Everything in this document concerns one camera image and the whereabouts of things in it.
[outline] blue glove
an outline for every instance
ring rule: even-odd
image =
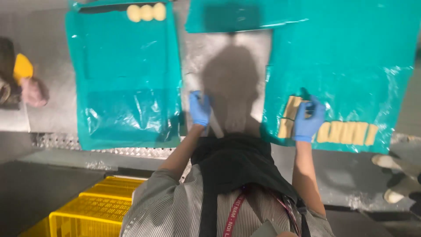
[[[306,109],[311,115],[309,118],[304,117]],[[295,117],[293,140],[312,142],[313,135],[325,121],[325,112],[326,106],[314,95],[311,96],[310,102],[301,102]]]
[[[200,96],[200,91],[190,93],[190,115],[192,116],[193,124],[200,124],[206,127],[211,116],[211,102],[209,96],[204,95],[203,100],[200,99]]]

